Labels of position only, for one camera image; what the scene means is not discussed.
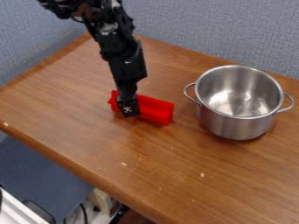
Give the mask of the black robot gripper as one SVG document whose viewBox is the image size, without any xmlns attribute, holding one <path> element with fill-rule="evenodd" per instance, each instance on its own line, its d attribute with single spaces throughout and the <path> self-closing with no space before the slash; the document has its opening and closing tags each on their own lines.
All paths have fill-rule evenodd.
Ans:
<svg viewBox="0 0 299 224">
<path fill-rule="evenodd" d="M 141 42 L 135 42 L 136 49 L 128 57 L 117 55 L 107 60 L 120 97 L 116 105 L 124 118 L 139 116 L 139 102 L 135 98 L 136 83 L 147 77 L 145 58 Z"/>
</svg>

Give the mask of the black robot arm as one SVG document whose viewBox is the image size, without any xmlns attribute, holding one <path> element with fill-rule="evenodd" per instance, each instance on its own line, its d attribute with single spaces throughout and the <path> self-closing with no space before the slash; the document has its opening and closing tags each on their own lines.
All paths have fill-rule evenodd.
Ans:
<svg viewBox="0 0 299 224">
<path fill-rule="evenodd" d="M 121 0 L 37 0 L 59 19 L 84 24 L 108 63 L 119 96 L 116 106 L 123 117 L 140 115 L 137 82 L 147 77 L 140 41 L 133 37 L 133 19 Z"/>
</svg>

